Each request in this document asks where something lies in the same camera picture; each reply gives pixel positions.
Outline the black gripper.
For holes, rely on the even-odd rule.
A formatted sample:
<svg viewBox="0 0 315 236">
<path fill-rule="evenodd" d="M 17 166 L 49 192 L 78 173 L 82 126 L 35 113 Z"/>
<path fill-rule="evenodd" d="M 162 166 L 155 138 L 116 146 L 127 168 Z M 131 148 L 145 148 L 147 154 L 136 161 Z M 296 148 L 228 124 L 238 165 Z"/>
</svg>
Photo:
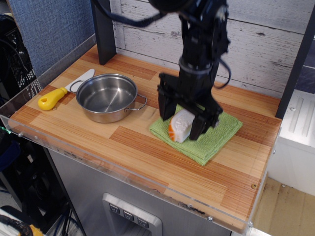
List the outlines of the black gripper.
<svg viewBox="0 0 315 236">
<path fill-rule="evenodd" d="M 223 112 L 212 97 L 218 67 L 218 62 L 205 68 L 190 68 L 188 64 L 180 63 L 178 76 L 159 74 L 160 84 L 157 90 L 160 117 L 163 121 L 171 118 L 177 105 L 194 114 L 190 140 L 196 141 L 210 127 L 215 128 L 219 122 L 219 115 Z"/>
</svg>

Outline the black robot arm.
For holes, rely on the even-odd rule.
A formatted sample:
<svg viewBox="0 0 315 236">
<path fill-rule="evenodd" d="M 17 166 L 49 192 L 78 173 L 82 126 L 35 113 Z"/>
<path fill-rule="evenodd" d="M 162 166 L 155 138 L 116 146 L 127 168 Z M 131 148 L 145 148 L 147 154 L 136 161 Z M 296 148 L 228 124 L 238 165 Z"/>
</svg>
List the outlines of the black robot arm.
<svg viewBox="0 0 315 236">
<path fill-rule="evenodd" d="M 225 0 L 152 0 L 161 13 L 176 12 L 182 23 L 183 52 L 179 75 L 161 73 L 158 86 L 159 113 L 163 120 L 180 105 L 194 114 L 189 138 L 197 140 L 216 127 L 222 108 L 212 97 L 221 59 L 227 53 L 228 4 Z"/>
</svg>

